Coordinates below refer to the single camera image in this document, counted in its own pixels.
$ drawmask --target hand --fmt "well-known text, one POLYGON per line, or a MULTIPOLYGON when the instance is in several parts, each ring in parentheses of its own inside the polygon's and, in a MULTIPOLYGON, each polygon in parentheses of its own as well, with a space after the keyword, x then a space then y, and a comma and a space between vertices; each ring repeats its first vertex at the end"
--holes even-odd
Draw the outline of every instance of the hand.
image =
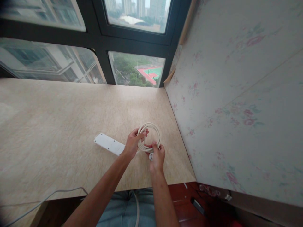
POLYGON ((149 164, 149 170, 151 173, 157 172, 164 175, 164 171, 163 171, 164 158, 165 158, 164 146, 160 144, 159 146, 160 149, 158 149, 157 142, 153 142, 152 147, 154 149, 154 154, 152 156, 152 161, 149 164))
POLYGON ((144 137, 147 137, 149 133, 148 129, 144 133, 138 135, 139 128, 134 129, 127 137, 126 145, 123 153, 129 154, 133 159, 138 150, 138 142, 141 139, 141 142, 144 140, 144 137))

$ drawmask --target window frame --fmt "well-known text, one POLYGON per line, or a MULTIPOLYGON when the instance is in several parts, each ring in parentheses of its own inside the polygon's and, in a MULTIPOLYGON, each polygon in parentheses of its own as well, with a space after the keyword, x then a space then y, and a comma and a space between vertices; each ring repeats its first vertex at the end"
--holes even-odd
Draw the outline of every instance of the window frame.
MULTIPOLYGON (((97 56, 107 84, 116 84, 108 57, 108 51, 165 58, 165 65, 159 87, 164 86, 163 82, 169 75, 169 70, 191 0, 171 1, 166 33, 153 33, 152 35, 155 37, 153 41, 145 39, 147 34, 150 35, 150 32, 147 31, 108 24, 104 28, 104 23, 100 23, 99 20, 100 17, 107 16, 103 8, 103 0, 77 0, 77 4, 84 20, 86 32, 0 18, 0 24, 2 26, 0 36, 88 48, 97 56), (100 4, 97 3, 98 1, 102 5, 102 10, 99 9, 100 4), (127 38, 134 36, 134 34, 137 34, 138 38, 127 38)), ((3 73, 1 77, 14 77, 3 68, 1 71, 6 72, 3 73)))

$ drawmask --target wallpaper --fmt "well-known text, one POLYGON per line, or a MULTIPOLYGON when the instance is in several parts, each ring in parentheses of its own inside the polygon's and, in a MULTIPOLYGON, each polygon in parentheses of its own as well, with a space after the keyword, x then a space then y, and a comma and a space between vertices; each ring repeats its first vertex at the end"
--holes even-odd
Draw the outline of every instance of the wallpaper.
POLYGON ((200 183, 303 206, 303 1, 198 1, 166 91, 200 183))

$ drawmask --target sky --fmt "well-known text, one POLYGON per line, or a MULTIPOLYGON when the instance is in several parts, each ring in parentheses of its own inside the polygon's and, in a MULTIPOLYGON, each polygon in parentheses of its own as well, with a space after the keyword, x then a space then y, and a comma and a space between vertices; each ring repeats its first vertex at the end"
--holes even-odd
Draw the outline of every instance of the sky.
MULTIPOLYGON (((116 0, 116 3, 122 3, 121 0, 116 0)), ((149 8, 150 0, 145 0, 145 7, 149 8)), ((165 4, 165 10, 167 11, 169 9, 170 0, 166 0, 165 4)))

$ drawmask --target person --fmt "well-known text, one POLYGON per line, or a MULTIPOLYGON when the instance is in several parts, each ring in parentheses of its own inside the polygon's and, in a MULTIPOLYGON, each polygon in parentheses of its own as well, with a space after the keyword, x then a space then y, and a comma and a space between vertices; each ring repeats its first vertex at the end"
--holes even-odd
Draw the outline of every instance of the person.
POLYGON ((179 226, 178 218, 164 177, 164 146, 153 142, 150 161, 152 188, 115 192, 130 161, 138 150, 139 140, 149 133, 133 130, 121 155, 71 214, 64 226, 179 226))

